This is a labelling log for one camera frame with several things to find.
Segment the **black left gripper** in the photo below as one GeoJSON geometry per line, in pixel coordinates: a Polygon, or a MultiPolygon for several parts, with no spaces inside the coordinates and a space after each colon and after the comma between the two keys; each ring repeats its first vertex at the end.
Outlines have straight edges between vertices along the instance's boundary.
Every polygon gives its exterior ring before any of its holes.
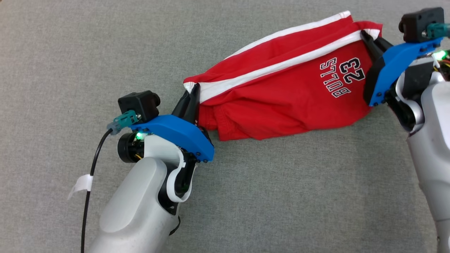
{"type": "MultiPolygon", "coordinates": [[[[172,111],[172,115],[185,118],[187,122],[197,125],[200,104],[199,83],[196,83],[191,92],[183,93],[172,111]]],[[[122,162],[136,163],[144,157],[145,134],[132,132],[122,135],[117,143],[117,153],[122,162]]]]}

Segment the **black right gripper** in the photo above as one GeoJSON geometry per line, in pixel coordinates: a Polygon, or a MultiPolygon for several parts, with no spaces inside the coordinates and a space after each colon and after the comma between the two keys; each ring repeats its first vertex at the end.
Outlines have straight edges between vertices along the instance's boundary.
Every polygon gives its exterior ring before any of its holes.
{"type": "MultiPolygon", "coordinates": [[[[367,48],[372,65],[378,59],[378,48],[384,53],[393,47],[392,43],[382,37],[374,40],[366,30],[360,31],[360,37],[367,48]]],[[[434,72],[442,74],[443,79],[449,81],[449,67],[449,50],[440,50],[419,57],[405,71],[404,85],[401,92],[402,96],[405,99],[419,99],[421,93],[429,86],[434,72]]]]}

